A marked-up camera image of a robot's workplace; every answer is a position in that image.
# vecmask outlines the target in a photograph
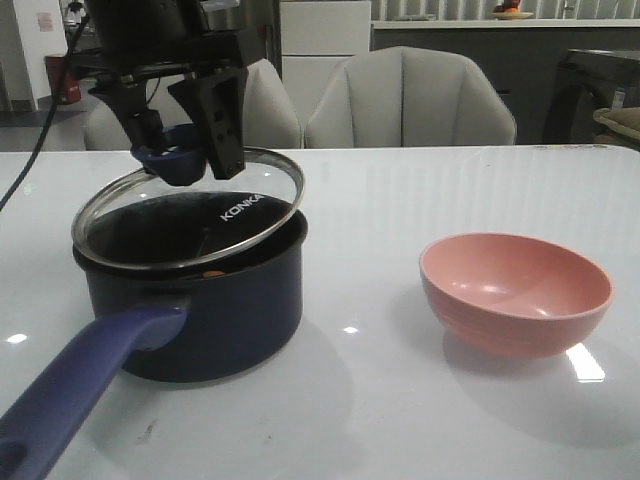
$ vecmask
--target glass lid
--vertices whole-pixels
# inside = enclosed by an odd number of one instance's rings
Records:
[[[138,170],[98,192],[73,222],[86,259],[125,270],[171,270],[239,253],[282,226],[298,209],[301,169],[276,152],[246,148],[246,168],[230,180],[207,172],[172,187]]]

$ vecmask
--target white cabinet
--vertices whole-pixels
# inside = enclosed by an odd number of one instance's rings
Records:
[[[280,23],[282,81],[304,126],[335,65],[369,51],[371,2],[282,2]]]

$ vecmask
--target trash can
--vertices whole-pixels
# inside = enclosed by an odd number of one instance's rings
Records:
[[[64,55],[47,55],[45,57],[45,65],[47,68],[47,76],[49,77],[49,86],[51,87],[51,94],[55,95],[58,87],[58,79],[60,78],[60,70],[62,70],[62,63],[64,61]],[[62,90],[60,92],[60,105],[69,105],[71,103],[79,102],[81,98],[80,84],[69,73],[65,75]]]

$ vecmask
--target chair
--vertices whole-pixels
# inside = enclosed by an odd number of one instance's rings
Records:
[[[461,55],[392,47],[336,66],[305,128],[308,148],[511,145],[516,124]]]
[[[300,148],[302,129],[295,110],[275,68],[268,60],[259,60],[248,67],[242,113],[243,142],[262,148]],[[149,106],[160,112],[164,125],[192,123],[182,107],[167,91],[167,86],[181,77],[166,77],[160,81]],[[147,90],[155,87],[149,82]],[[84,130],[87,150],[128,150],[131,142],[113,112],[99,103],[89,114]]]

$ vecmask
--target white table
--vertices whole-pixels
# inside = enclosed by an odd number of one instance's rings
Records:
[[[640,476],[640,156],[604,147],[289,151],[307,175],[304,317],[241,375],[119,374],[51,479],[633,479]],[[26,154],[0,154],[2,190]],[[126,152],[44,153],[0,213],[0,410],[88,322],[75,212]],[[508,361],[446,334],[422,248],[463,231],[561,243],[616,298],[570,355]],[[5,341],[15,334],[26,340]]]

